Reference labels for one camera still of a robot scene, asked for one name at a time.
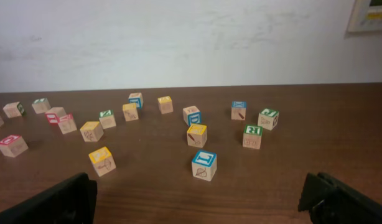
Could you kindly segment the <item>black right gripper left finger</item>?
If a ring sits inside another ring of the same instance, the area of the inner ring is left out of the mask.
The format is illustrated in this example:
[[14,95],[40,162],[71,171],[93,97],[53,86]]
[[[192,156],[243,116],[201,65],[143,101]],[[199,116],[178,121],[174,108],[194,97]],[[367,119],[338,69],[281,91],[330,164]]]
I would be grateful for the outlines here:
[[93,224],[97,182],[79,173],[0,212],[0,224]]

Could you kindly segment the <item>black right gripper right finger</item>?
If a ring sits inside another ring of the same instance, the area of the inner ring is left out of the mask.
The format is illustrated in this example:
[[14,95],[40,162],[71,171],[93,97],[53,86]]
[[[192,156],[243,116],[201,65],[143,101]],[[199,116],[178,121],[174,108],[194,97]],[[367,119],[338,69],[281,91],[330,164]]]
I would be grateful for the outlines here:
[[306,175],[298,211],[313,224],[382,224],[382,205],[324,172]]

